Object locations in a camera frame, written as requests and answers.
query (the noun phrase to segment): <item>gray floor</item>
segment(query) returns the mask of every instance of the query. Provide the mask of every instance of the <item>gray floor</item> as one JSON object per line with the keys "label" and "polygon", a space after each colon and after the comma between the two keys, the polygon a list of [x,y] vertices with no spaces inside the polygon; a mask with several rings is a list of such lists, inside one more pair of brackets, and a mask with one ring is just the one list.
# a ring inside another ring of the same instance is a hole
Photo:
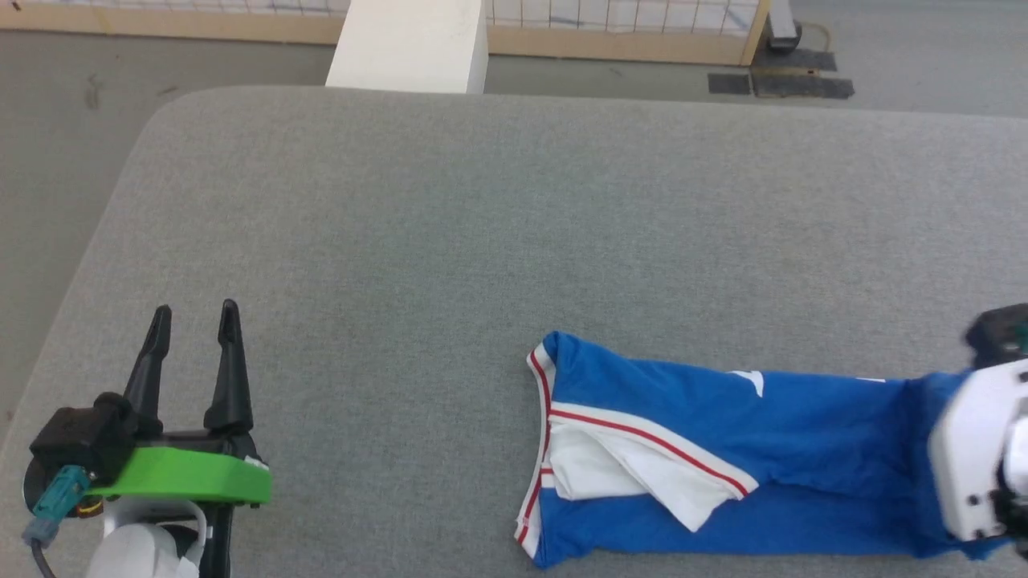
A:
{"label": "gray floor", "polygon": [[[799,20],[831,30],[838,75],[856,87],[851,100],[714,97],[702,67],[519,58],[491,59],[486,89],[1028,115],[1021,0],[794,0],[794,7]],[[824,41],[809,28],[804,44]],[[207,87],[322,84],[331,57],[325,46],[0,32],[0,436],[147,118]]]}

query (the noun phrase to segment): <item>floor stain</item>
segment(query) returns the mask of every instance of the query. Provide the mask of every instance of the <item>floor stain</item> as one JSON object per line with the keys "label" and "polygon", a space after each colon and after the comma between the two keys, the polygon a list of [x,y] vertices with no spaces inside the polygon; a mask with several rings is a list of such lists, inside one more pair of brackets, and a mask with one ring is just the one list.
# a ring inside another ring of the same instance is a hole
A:
{"label": "floor stain", "polygon": [[100,89],[104,87],[104,83],[97,80],[96,72],[90,74],[89,77],[85,79],[85,82],[88,84],[85,88],[84,95],[85,107],[89,110],[98,110],[100,109]]}

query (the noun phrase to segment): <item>gray fabric surface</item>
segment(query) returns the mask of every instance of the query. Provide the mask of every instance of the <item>gray fabric surface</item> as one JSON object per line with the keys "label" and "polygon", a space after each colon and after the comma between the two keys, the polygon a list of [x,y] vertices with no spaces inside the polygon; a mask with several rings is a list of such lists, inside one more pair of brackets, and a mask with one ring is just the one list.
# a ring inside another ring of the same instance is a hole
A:
{"label": "gray fabric surface", "polygon": [[[956,369],[1025,299],[1028,122],[800,108],[231,88],[147,125],[0,457],[4,575],[28,444],[119,390],[175,310],[161,417],[200,424],[242,308],[273,503],[238,576],[518,576],[539,435],[523,358],[560,328],[723,369]],[[49,550],[80,575],[100,537]],[[904,558],[597,552],[552,576],[1022,575]]]}

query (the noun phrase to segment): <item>blue jersey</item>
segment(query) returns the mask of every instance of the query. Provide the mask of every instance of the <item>blue jersey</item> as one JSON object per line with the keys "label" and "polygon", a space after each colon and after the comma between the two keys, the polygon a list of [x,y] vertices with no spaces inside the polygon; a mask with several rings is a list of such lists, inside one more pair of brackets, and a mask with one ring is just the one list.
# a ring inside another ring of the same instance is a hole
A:
{"label": "blue jersey", "polygon": [[909,554],[943,527],[927,438],[965,375],[869,380],[630,360],[554,332],[515,537],[541,568],[625,552]]}

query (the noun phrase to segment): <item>gray cable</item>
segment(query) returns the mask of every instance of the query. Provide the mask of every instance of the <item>gray cable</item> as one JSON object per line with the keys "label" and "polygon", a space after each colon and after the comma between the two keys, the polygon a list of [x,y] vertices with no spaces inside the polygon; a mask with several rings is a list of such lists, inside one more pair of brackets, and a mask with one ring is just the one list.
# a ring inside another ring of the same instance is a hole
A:
{"label": "gray cable", "polygon": [[32,557],[35,558],[36,566],[39,567],[39,573],[43,575],[43,578],[57,578],[53,571],[50,570],[50,565],[46,563],[46,556],[43,555],[43,545],[39,540],[33,540],[29,545],[32,547]]}

